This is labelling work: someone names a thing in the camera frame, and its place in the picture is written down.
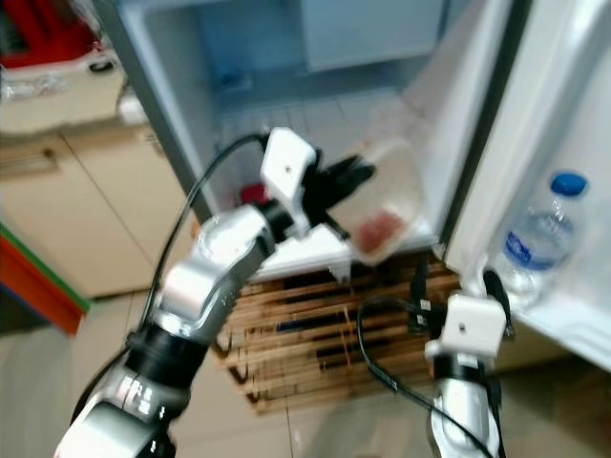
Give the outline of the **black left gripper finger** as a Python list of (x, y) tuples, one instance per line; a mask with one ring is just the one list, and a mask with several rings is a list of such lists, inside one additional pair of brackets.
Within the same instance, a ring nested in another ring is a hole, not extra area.
[(349, 184), (315, 184), (313, 187), (313, 214), (315, 217), (326, 217), (327, 211), (335, 208), (341, 201), (344, 201), (354, 195), (358, 189), (357, 186), (349, 186)]
[(376, 172), (378, 166), (367, 161), (365, 157), (349, 156), (325, 167), (320, 174), (331, 186), (359, 188), (372, 179)]

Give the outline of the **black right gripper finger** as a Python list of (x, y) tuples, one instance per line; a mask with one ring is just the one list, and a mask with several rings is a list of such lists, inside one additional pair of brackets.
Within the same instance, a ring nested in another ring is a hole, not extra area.
[(508, 298), (505, 284), (503, 284), (500, 275), (494, 269), (485, 269), (483, 271), (483, 283), (486, 294), (492, 297), (498, 305), (501, 305), (503, 315), (505, 315), (506, 322), (503, 326), (503, 336), (514, 337), (516, 335), (514, 314), (512, 314), (510, 298)]
[(424, 333), (428, 330), (428, 319), (425, 317), (427, 305), (427, 278), (429, 261), (425, 257), (416, 258), (414, 274), (411, 276), (411, 332)]

